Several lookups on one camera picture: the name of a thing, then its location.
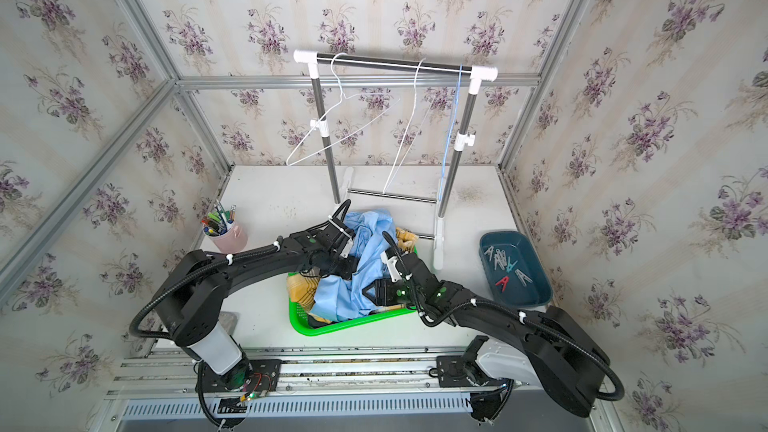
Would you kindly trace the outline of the teal clothespin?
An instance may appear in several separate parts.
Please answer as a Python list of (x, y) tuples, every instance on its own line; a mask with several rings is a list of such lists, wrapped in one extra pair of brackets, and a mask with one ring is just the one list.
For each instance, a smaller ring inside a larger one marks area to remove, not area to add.
[(517, 261), (517, 260), (515, 260), (514, 262), (510, 261), (510, 262), (507, 264), (507, 267), (506, 267), (505, 271), (506, 271), (507, 273), (511, 273), (511, 272), (513, 272), (513, 271), (514, 271), (514, 269), (515, 269), (515, 267), (516, 267), (516, 265), (517, 265), (517, 263), (518, 263), (518, 261)]

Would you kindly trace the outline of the light blue shirt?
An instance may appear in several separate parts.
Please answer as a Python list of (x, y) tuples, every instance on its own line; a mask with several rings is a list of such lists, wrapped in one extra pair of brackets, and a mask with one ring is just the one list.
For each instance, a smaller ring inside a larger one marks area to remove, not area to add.
[(363, 295), (363, 289), (375, 280), (389, 276), (380, 259), (390, 245), (387, 232), (395, 237), (392, 215), (385, 209), (348, 212), (344, 224), (355, 232), (349, 256), (358, 260), (350, 280), (328, 276), (319, 281), (310, 313), (330, 322), (346, 322), (369, 315), (376, 305)]

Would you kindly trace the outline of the red clothespin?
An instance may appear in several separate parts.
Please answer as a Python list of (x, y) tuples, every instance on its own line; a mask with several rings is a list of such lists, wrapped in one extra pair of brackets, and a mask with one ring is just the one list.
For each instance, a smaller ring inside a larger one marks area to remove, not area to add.
[(504, 276), (495, 283), (495, 287), (501, 292), (504, 292), (508, 284), (509, 284), (509, 277)]

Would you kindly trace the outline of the yellow plaid shirt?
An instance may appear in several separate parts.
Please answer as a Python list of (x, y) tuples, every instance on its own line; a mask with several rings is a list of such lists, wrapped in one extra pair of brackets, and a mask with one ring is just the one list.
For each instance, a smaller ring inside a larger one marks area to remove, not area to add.
[(319, 329), (338, 323), (359, 323), (369, 317), (380, 314), (388, 314), (393, 310), (401, 309), (404, 306), (395, 305), (391, 307), (382, 307), (373, 310), (369, 315), (346, 322), (330, 322), (319, 317), (316, 317), (310, 313), (310, 310), (314, 304), (314, 295), (317, 289), (319, 281), (323, 278), (319, 278), (311, 274), (311, 272), (305, 272), (300, 274), (294, 274), (287, 278), (286, 285), (289, 294), (289, 301), (294, 304), (298, 314), (304, 314), (307, 322), (306, 327), (308, 329)]

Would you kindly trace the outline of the green perforated plastic basket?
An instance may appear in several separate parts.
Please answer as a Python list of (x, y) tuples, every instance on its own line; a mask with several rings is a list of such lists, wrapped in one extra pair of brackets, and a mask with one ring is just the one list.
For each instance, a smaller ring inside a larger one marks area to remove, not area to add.
[(299, 334), (304, 335), (304, 336), (308, 336), (308, 337), (327, 335), (327, 334), (334, 333), (334, 332), (339, 332), (339, 331), (345, 330), (345, 329), (351, 329), (351, 328), (354, 328), (354, 327), (368, 325), (368, 324), (384, 321), (384, 320), (387, 320), (387, 319), (392, 319), (392, 318), (395, 318), (395, 317), (410, 315), (412, 313), (413, 313), (412, 310), (403, 307), (401, 309), (393, 310), (393, 311), (391, 311), (388, 314), (380, 314), (380, 315), (375, 315), (373, 317), (369, 317), (369, 318), (367, 318), (367, 319), (365, 319), (365, 320), (363, 320), (363, 321), (361, 321), (361, 322), (359, 322), (357, 324), (347, 322), (347, 323), (333, 324), (331, 326), (327, 326), (327, 327), (319, 328), (319, 329), (308, 329), (306, 327), (307, 322), (305, 320), (305, 315), (304, 314), (298, 314), (294, 304), (291, 303), (289, 301), (289, 299), (288, 299), (288, 315), (289, 315), (289, 322), (290, 322), (291, 326)]

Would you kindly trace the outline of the pink pen cup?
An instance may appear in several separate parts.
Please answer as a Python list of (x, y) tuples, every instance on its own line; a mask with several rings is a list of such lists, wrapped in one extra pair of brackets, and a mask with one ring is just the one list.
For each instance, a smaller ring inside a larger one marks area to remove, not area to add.
[(222, 253), (242, 252), (247, 245), (245, 230), (236, 220), (236, 208), (225, 208), (215, 202), (213, 208), (202, 219), (203, 233)]

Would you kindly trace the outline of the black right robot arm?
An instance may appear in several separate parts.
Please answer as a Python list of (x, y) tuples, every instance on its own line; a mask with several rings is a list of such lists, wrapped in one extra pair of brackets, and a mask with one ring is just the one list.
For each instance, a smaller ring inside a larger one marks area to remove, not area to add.
[(384, 232), (385, 257), (394, 261), (406, 290), (406, 303), (422, 324), (444, 323), (472, 329), (524, 354), (542, 389), (561, 408), (582, 418), (596, 401), (618, 402), (626, 387), (611, 368), (610, 358), (565, 310), (515, 309), (483, 298), (467, 287), (440, 280), (414, 253), (401, 251)]

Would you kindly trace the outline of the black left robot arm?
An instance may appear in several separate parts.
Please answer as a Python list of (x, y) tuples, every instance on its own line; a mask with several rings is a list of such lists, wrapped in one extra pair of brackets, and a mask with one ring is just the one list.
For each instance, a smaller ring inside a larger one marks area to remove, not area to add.
[(238, 420), (219, 417), (207, 405), (204, 384), (212, 380), (245, 395), (268, 392), (271, 376), (252, 366), (242, 346), (220, 321), (225, 301), (248, 287), (285, 274), (316, 271), (348, 279), (357, 269), (349, 252), (355, 232), (344, 219), (343, 201), (320, 224), (278, 237), (272, 244), (237, 253), (187, 253), (128, 326), (134, 338), (173, 342), (196, 363), (195, 392), (206, 419), (220, 430)]

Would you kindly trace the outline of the dark teal plastic tray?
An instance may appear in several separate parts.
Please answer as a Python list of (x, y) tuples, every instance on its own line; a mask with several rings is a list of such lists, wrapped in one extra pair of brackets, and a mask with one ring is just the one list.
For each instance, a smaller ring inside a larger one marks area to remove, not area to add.
[(485, 233), (479, 256), (496, 302), (511, 308), (543, 310), (553, 289), (530, 240), (516, 230)]

